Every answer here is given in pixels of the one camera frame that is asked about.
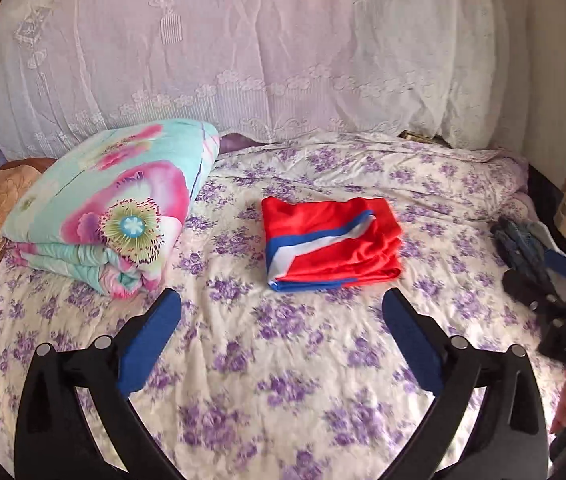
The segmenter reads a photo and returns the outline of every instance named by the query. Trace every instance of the blue stripe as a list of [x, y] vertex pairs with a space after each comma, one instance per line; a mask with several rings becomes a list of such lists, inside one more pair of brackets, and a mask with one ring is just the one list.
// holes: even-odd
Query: blue stripe
[[346, 283], [357, 282], [357, 278], [346, 280], [333, 280], [332, 282], [281, 282], [274, 281], [269, 288], [277, 292], [302, 292], [304, 290], [327, 290], [329, 288], [340, 288]]
[[284, 236], [275, 236], [267, 241], [265, 245], [265, 265], [269, 271], [269, 264], [272, 263], [272, 258], [276, 254], [276, 252], [281, 247], [289, 247], [298, 244], [303, 244], [305, 242], [313, 242], [314, 240], [318, 240], [319, 238], [326, 238], [330, 236], [343, 236], [352, 231], [354, 227], [359, 225], [362, 221], [364, 221], [368, 216], [372, 216], [373, 211], [371, 209], [366, 209], [362, 213], [359, 213], [354, 218], [352, 218], [348, 223], [346, 223], [343, 227], [339, 227], [337, 229], [325, 229], [323, 231], [314, 231], [313, 233], [308, 233], [304, 235], [284, 235]]

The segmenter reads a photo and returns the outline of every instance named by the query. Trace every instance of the folded blanket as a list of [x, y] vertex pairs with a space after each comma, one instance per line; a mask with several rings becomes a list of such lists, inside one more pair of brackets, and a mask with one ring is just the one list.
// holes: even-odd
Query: folded blanket
[[383, 198], [291, 205], [262, 202], [268, 283], [319, 290], [397, 278], [401, 228]]
[[12, 257], [126, 298], [159, 287], [189, 204], [218, 154], [214, 126], [169, 120], [107, 130], [67, 153], [12, 209]]

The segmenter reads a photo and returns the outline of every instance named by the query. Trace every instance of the wall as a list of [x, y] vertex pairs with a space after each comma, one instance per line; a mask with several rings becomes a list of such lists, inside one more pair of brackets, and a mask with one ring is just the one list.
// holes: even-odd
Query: wall
[[529, 0], [531, 96], [523, 153], [556, 186], [566, 178], [566, 0]]

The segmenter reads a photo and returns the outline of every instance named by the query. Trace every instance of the folded red cloth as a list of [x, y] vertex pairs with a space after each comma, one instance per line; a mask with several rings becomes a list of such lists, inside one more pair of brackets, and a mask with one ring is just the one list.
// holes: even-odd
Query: folded red cloth
[[268, 283], [317, 290], [387, 282], [401, 273], [401, 228], [383, 198], [262, 202]]

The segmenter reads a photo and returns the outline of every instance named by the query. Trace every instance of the silver screw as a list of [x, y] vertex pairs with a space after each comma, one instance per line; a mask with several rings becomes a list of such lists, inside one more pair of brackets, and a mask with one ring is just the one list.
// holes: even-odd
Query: silver screw
[[98, 338], [94, 340], [94, 347], [99, 350], [105, 350], [110, 346], [111, 342], [112, 338], [109, 335], [98, 336]]
[[455, 335], [452, 338], [452, 346], [459, 350], [465, 350], [470, 344], [463, 336]]
[[516, 357], [525, 357], [527, 352], [521, 345], [512, 345], [512, 354], [514, 354]]
[[37, 355], [43, 357], [43, 356], [46, 355], [51, 349], [52, 349], [52, 347], [51, 347], [48, 343], [43, 343], [43, 344], [37, 346]]

